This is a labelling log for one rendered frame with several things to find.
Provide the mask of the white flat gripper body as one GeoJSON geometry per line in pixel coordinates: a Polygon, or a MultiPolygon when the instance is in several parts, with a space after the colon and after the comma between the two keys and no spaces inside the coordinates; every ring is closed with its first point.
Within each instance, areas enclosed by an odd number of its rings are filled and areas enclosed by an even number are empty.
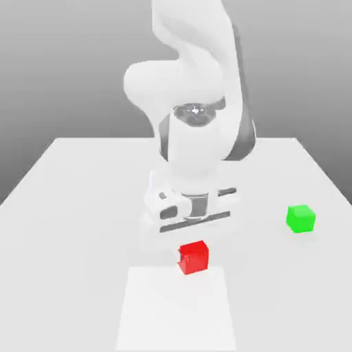
{"type": "Polygon", "coordinates": [[[145,252],[175,250],[197,241],[212,243],[240,232],[240,209],[225,208],[202,219],[175,216],[176,210],[151,212],[140,219],[139,245],[145,252]]]}

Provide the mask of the small red cube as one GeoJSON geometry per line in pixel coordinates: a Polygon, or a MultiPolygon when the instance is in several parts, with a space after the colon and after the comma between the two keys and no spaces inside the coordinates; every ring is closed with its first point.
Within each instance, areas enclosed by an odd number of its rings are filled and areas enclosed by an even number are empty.
{"type": "Polygon", "coordinates": [[[209,249],[204,241],[188,243],[179,247],[178,265],[185,275],[208,269],[209,249]]]}

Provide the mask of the small green cube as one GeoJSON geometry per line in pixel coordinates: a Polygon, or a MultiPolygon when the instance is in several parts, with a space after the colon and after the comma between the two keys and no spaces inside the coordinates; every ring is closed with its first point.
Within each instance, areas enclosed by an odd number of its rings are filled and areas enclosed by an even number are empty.
{"type": "Polygon", "coordinates": [[[289,206],[286,224],[294,233],[311,232],[316,221],[315,212],[307,205],[289,206]]]}

